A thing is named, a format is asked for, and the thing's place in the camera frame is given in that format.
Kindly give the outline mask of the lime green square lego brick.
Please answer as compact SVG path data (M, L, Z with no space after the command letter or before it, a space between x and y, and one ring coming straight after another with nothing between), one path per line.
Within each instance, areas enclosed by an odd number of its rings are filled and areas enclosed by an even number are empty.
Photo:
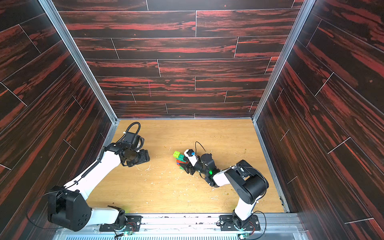
M181 155L181 153L178 152L178 151L175 151L175 152L173 153L173 157L176 158L176 159L179 159L179 158L180 158L180 155Z

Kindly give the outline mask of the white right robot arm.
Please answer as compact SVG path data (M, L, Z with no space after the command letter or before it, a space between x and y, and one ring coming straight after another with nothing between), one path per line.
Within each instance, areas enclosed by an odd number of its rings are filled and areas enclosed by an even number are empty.
M267 179L247 161L241 160L236 165L219 170L212 154L198 156L192 149L183 154L174 153L177 164L186 173L199 173L211 187L231 185L239 196L238 205L233 211L233 221L237 228L244 229L253 215L258 200L264 197L269 188Z

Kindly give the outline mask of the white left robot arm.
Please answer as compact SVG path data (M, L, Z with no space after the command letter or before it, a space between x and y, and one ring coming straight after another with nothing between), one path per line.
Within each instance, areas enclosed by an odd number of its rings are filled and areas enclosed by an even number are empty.
M123 231L129 224L125 210L114 206L91 208L87 204L95 187L120 164L118 154L104 151L73 180L62 187L54 186L48 194L48 221L74 232L92 225L103 225L109 231Z

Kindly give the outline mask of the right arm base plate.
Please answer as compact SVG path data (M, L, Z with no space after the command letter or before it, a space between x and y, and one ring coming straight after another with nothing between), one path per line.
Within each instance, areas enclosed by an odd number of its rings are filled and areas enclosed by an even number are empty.
M241 220L233 215L220 215L217 226L221 231L260 231L261 226L256 215L251 215L246 220Z

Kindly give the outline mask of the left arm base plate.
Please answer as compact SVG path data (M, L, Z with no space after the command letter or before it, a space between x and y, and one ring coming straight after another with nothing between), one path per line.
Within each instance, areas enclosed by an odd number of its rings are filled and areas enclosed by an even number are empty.
M103 224L100 225L100 232L138 232L142 223L142 216L140 215L126 215L126 220L122 224Z

